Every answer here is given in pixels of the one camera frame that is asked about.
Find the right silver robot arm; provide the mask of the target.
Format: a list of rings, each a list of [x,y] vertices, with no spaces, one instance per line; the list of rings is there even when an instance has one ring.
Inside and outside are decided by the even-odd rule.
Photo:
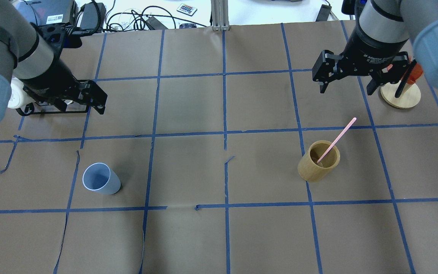
[[[341,54],[323,50],[316,59],[312,80],[321,93],[334,80],[370,76],[372,95],[415,65],[438,89],[438,0],[344,0],[342,12],[355,16],[355,28]]]

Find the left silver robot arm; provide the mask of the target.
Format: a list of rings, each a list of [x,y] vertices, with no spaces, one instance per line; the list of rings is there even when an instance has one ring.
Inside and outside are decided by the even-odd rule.
[[[12,78],[23,83],[23,105],[33,102],[55,106],[66,113],[66,101],[106,109],[107,94],[92,80],[78,80],[60,59],[66,39],[78,48],[81,38],[93,35],[100,27],[80,29],[65,23],[38,26],[23,17],[8,0],[0,0],[0,122],[11,98]]]

